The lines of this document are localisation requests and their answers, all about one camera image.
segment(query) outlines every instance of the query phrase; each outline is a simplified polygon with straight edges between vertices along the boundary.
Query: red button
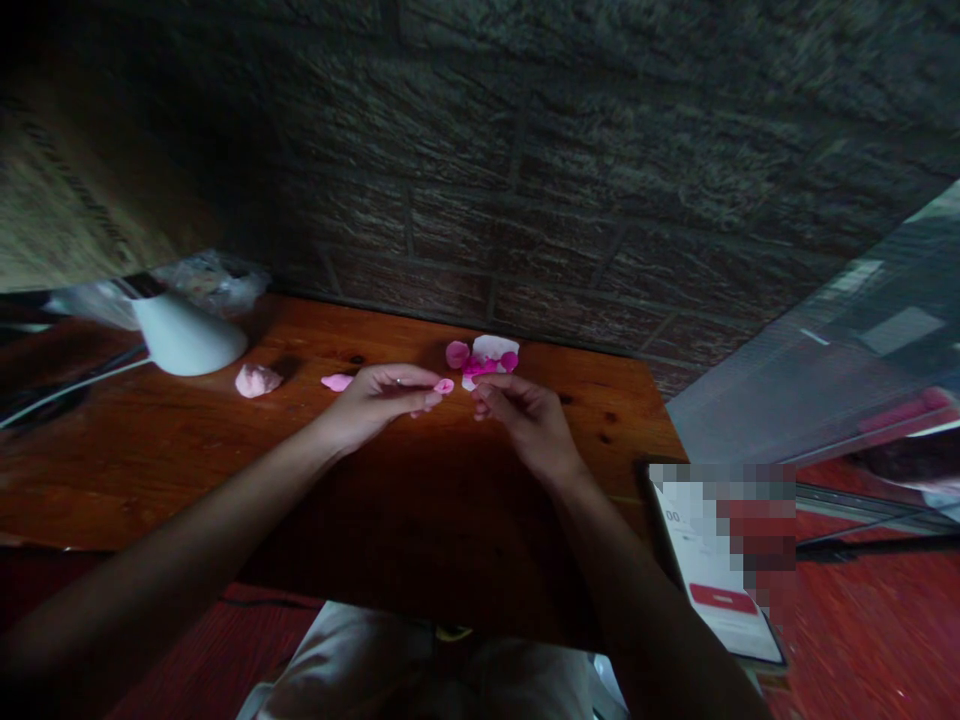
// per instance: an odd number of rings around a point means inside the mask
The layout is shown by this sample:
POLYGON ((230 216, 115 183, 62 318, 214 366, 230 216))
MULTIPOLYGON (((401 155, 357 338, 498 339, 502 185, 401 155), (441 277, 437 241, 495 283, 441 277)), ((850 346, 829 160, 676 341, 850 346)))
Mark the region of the red button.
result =
POLYGON ((690 594, 693 595, 694 602, 698 602, 701 605, 722 607, 727 610, 747 613, 748 615, 757 614, 756 603, 754 603, 753 598, 746 593, 721 590, 720 588, 710 588, 706 585, 694 585, 690 583, 690 594))

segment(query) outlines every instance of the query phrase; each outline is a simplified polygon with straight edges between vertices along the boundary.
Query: plastic bag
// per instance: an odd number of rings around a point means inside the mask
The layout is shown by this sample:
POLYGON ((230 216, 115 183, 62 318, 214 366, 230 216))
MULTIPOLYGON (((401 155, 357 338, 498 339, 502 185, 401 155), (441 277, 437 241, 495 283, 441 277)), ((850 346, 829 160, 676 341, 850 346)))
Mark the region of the plastic bag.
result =
MULTIPOLYGON (((197 307, 222 318, 251 310, 270 284, 270 274, 259 265, 217 250, 205 250, 150 274, 197 307)), ((45 306, 49 312, 90 318, 125 330, 140 329, 130 300, 109 280, 61 288, 50 296, 45 306)))

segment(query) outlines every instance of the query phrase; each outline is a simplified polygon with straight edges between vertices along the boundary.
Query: wrist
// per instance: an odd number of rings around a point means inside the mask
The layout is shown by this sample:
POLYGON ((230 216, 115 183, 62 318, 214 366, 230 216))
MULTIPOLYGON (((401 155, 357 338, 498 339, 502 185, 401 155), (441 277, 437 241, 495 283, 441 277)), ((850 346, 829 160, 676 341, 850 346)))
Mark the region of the wrist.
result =
POLYGON ((596 484, 590 469, 582 461, 570 468, 544 475, 540 478, 540 482, 551 495, 565 494, 577 488, 596 484))
POLYGON ((303 436, 304 442, 311 448, 311 452, 325 463, 335 463, 355 449, 347 446, 347 443, 341 437, 342 434, 331 427, 323 415, 303 428, 300 434, 303 436))

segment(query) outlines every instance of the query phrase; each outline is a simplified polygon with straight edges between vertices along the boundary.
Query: person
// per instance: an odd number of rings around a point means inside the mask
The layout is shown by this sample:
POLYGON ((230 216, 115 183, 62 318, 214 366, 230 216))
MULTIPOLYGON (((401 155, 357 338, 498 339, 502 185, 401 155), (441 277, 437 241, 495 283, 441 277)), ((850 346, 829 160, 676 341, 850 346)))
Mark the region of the person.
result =
MULTIPOLYGON (((413 365, 364 368, 316 420, 20 621, 0 648, 0 677, 19 716, 109 711, 334 463, 395 418, 441 402, 430 390, 439 380, 413 365)), ((746 675, 594 481, 557 395, 516 375, 476 382, 475 419, 503 423, 553 503, 631 713, 769 718, 746 675)), ((422 630, 417 621, 327 603, 261 717, 373 717, 387 710, 592 717, 584 653, 503 640, 478 651, 483 669, 459 685, 440 684, 424 670, 430 644, 422 630)))

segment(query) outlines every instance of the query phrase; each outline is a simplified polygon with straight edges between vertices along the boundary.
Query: hand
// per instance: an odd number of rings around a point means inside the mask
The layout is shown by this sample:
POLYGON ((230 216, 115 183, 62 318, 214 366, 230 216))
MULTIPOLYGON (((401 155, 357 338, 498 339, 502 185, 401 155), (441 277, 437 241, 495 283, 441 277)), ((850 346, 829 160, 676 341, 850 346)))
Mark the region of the hand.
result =
POLYGON ((555 392, 502 373, 479 375, 474 382, 474 418, 492 416, 502 422, 520 459, 540 482, 554 487, 590 477, 555 392))
POLYGON ((371 365, 314 422, 338 455, 358 450, 404 413, 419 417, 443 400, 441 377, 416 365, 371 365))

